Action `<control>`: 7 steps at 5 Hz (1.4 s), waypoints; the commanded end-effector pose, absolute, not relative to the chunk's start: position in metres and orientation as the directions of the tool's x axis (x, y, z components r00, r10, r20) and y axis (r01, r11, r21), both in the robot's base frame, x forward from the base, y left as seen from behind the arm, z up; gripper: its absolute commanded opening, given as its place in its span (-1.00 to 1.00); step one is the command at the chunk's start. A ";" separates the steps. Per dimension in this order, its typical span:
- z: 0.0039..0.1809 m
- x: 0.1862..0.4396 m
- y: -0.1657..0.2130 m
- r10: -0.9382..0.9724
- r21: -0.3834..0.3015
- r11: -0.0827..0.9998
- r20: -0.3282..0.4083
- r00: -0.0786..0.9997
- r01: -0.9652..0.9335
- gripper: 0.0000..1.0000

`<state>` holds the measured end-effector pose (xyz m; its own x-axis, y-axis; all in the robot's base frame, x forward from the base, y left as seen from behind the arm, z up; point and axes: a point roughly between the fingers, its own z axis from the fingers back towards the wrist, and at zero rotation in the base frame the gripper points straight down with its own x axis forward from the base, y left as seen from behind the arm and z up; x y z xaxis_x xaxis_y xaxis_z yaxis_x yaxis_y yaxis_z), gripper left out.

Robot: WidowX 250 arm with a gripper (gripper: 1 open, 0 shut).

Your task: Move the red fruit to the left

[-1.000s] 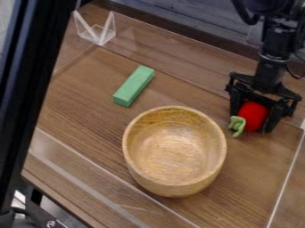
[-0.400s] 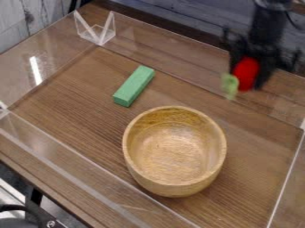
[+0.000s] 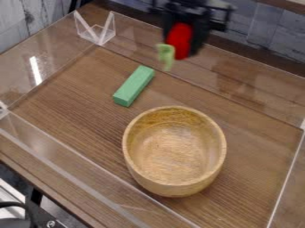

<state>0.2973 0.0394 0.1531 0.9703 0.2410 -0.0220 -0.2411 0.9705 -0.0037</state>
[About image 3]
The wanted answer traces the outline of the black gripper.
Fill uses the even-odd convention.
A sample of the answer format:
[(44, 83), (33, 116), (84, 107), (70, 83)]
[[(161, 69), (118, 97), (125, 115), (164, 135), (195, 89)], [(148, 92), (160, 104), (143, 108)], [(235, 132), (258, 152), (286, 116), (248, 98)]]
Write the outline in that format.
[(163, 40), (172, 24), (192, 24), (189, 55), (195, 55), (207, 40), (209, 29), (226, 31), (234, 6), (224, 0), (151, 0), (149, 12), (161, 16)]

